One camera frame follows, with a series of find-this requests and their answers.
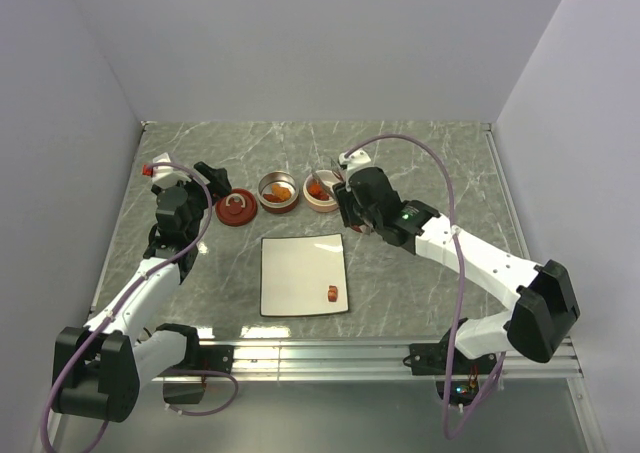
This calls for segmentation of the red lid with ring handle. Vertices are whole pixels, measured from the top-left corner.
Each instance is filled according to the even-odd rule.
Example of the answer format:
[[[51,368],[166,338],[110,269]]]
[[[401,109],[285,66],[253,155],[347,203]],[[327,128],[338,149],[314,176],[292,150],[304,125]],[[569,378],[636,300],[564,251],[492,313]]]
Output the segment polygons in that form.
[[[258,202],[248,190],[234,188],[229,195],[217,201],[215,212],[218,220],[230,227],[250,223],[257,215]]]

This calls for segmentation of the large orange drumstick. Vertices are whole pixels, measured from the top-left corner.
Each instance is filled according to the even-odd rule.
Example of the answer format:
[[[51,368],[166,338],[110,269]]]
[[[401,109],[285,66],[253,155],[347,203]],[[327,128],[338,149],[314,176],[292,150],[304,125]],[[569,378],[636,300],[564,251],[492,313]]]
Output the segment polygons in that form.
[[[310,183],[309,186],[307,187],[307,191],[311,197],[315,198],[318,201],[328,200],[328,195],[326,191],[318,183],[315,183],[315,182]]]

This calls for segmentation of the orange fried chicken piece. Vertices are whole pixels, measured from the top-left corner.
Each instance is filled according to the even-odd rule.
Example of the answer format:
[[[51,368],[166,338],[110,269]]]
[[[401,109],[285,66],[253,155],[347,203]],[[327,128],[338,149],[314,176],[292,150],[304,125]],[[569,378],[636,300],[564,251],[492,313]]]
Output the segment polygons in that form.
[[[284,190],[283,190],[280,194],[274,194],[274,193],[272,192],[272,189],[271,189],[271,194],[274,194],[274,195],[278,196],[278,197],[281,199],[281,202],[280,202],[280,203],[283,203],[283,202],[288,201],[288,200],[291,198],[292,193],[291,193],[291,191],[290,191],[287,187],[284,187],[284,186],[281,186],[281,187],[283,187],[283,188],[284,188]]]

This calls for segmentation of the braised pork belly cube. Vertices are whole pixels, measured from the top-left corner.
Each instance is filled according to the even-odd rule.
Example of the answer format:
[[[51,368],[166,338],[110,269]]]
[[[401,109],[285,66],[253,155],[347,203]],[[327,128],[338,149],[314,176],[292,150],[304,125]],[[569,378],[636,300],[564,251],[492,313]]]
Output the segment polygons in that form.
[[[330,285],[327,291],[327,301],[331,304],[337,303],[339,300],[339,289],[335,285]]]

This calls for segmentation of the metal tongs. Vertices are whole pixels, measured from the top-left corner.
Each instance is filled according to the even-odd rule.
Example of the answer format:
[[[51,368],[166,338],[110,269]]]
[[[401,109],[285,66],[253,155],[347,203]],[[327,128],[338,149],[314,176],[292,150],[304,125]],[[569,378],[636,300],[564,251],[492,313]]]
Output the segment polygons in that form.
[[[361,217],[361,207],[348,189],[347,167],[336,160],[331,160],[330,165],[329,174],[322,176],[317,169],[312,169],[311,177],[336,203],[345,228],[370,235],[372,228]]]

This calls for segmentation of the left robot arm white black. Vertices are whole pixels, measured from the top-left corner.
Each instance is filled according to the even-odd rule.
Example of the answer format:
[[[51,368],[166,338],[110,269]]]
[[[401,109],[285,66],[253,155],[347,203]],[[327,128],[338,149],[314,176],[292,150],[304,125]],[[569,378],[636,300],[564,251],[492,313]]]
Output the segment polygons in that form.
[[[191,326],[165,323],[146,341],[138,338],[191,272],[216,202],[232,191],[228,174],[204,162],[186,168],[168,156],[144,172],[156,197],[148,246],[134,276],[106,307],[84,326],[59,333],[48,411],[120,423],[157,376],[170,370],[189,375],[200,367],[199,336]]]

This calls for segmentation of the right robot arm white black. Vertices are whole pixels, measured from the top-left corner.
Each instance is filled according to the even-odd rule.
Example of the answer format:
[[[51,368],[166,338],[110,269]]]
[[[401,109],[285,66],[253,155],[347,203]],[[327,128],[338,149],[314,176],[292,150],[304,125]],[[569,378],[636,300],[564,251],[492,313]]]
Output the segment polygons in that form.
[[[580,316],[567,269],[522,259],[451,225],[435,208],[403,200],[382,169],[346,167],[333,186],[345,226],[368,227],[387,244],[432,260],[481,287],[504,308],[460,322],[441,347],[442,364],[460,373],[490,353],[516,351],[547,363]]]

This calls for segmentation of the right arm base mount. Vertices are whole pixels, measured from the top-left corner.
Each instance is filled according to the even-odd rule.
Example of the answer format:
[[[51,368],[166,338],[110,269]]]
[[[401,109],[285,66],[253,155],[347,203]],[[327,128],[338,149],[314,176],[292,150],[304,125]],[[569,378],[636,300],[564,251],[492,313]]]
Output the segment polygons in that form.
[[[409,345],[409,354],[402,362],[405,367],[411,370],[413,376],[443,376],[446,370],[447,352],[447,341],[412,343]],[[468,359],[455,349],[452,375],[488,375],[496,364],[497,357],[495,354],[484,355],[477,359]]]

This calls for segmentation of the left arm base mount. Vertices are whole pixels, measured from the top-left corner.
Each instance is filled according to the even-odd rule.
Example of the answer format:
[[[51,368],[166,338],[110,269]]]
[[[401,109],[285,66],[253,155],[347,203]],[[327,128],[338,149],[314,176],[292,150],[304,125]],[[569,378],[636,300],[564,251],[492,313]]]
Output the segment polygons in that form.
[[[198,330],[195,327],[175,323],[164,323],[156,331],[171,331],[182,334],[187,339],[186,358],[174,366],[180,372],[215,371],[230,374],[234,359],[234,347],[231,345],[202,346]],[[207,376],[201,376],[197,383],[165,383],[163,399],[170,406],[198,405],[205,396]]]

